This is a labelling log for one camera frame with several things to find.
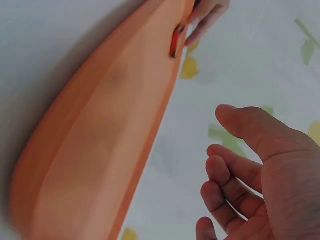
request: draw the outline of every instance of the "open palm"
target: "open palm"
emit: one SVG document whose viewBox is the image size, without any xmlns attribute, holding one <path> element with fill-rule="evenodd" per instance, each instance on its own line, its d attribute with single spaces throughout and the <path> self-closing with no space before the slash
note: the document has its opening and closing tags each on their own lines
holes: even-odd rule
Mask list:
<svg viewBox="0 0 320 240">
<path fill-rule="evenodd" d="M 317 144 L 256 107 L 221 105 L 216 116 L 263 162 L 238 156 L 221 145 L 211 145 L 207 150 L 209 181 L 202 186 L 201 195 L 228 234 L 226 240 L 320 239 Z M 264 199 L 247 186 L 263 194 Z M 197 240 L 217 239 L 209 218 L 198 221 L 196 235 Z"/>
</svg>

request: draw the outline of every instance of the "fingernail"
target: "fingernail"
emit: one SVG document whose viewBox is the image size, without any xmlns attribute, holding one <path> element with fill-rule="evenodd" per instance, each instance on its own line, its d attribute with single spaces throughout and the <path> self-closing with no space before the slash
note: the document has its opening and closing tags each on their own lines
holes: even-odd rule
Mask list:
<svg viewBox="0 0 320 240">
<path fill-rule="evenodd" d="M 232 110 L 237 109 L 235 106 L 229 105 L 229 104 L 221 104 L 218 106 L 219 111 L 223 111 L 223 112 L 229 112 Z"/>
<path fill-rule="evenodd" d="M 228 105 L 228 104 L 221 104 L 219 105 L 216 110 L 215 110 L 215 115 L 218 116 L 223 116 L 227 114 L 228 112 L 237 109 L 235 106 Z"/>
<path fill-rule="evenodd" d="M 197 26 L 200 23 L 200 19 L 197 17 L 196 19 L 191 19 L 191 24 Z"/>
</svg>

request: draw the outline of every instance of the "skin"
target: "skin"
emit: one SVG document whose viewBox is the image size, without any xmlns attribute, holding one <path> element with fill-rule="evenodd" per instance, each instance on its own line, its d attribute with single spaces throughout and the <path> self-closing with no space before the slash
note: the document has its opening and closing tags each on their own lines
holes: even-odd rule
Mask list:
<svg viewBox="0 0 320 240">
<path fill-rule="evenodd" d="M 201 195 L 228 234 L 226 240 L 320 239 L 320 147 L 260 108 L 220 105 L 216 117 L 263 162 L 240 157 L 220 145 L 207 149 L 209 181 Z M 217 239 L 209 218 L 198 221 L 196 237 Z"/>
<path fill-rule="evenodd" d="M 197 0 L 189 21 L 197 28 L 186 40 L 190 46 L 198 42 L 218 19 L 229 9 L 230 0 Z"/>
</svg>

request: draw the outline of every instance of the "orange silicone case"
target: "orange silicone case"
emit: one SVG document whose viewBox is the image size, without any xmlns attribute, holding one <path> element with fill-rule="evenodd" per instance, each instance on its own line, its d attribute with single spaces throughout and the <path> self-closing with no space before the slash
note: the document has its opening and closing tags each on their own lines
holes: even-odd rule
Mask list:
<svg viewBox="0 0 320 240">
<path fill-rule="evenodd" d="M 10 213 L 25 239 L 117 239 L 177 78 L 172 35 L 193 5 L 147 1 L 55 100 L 13 174 Z"/>
</svg>

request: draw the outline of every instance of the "fingers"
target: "fingers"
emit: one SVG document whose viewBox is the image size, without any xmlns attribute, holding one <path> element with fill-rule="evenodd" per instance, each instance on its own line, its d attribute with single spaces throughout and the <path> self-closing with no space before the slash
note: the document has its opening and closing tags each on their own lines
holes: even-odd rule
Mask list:
<svg viewBox="0 0 320 240">
<path fill-rule="evenodd" d="M 224 198 L 242 215 L 250 219 L 256 214 L 264 214 L 260 209 L 264 200 L 253 194 L 238 179 L 231 175 L 225 161 L 220 156 L 211 156 L 206 162 L 209 179 L 220 187 Z"/>
<path fill-rule="evenodd" d="M 241 157 L 230 151 L 226 147 L 218 144 L 209 146 L 207 149 L 207 153 L 209 157 L 220 156 L 224 160 L 228 170 L 233 176 L 240 179 L 253 190 L 256 190 L 257 192 L 262 194 L 261 164 Z"/>
<path fill-rule="evenodd" d="M 208 29 L 228 10 L 228 0 L 202 0 L 194 9 L 190 22 L 198 24 L 191 36 L 185 42 L 190 46 L 200 40 Z"/>
<path fill-rule="evenodd" d="M 246 222 L 227 203 L 215 182 L 206 182 L 201 188 L 201 195 L 209 212 L 228 235 L 238 230 Z"/>
<path fill-rule="evenodd" d="M 307 135 L 293 130 L 257 107 L 220 105 L 216 117 L 232 135 L 243 139 L 265 163 L 270 158 L 299 151 L 318 151 Z"/>
<path fill-rule="evenodd" d="M 196 240 L 218 240 L 210 218 L 203 217 L 196 224 Z"/>
<path fill-rule="evenodd" d="M 203 19 L 205 19 L 212 11 L 213 9 L 218 7 L 223 7 L 224 5 L 221 4 L 220 0 L 201 0 L 201 2 L 196 6 L 196 8 L 193 10 L 192 15 L 190 16 L 189 20 L 191 23 L 199 23 Z"/>
</svg>

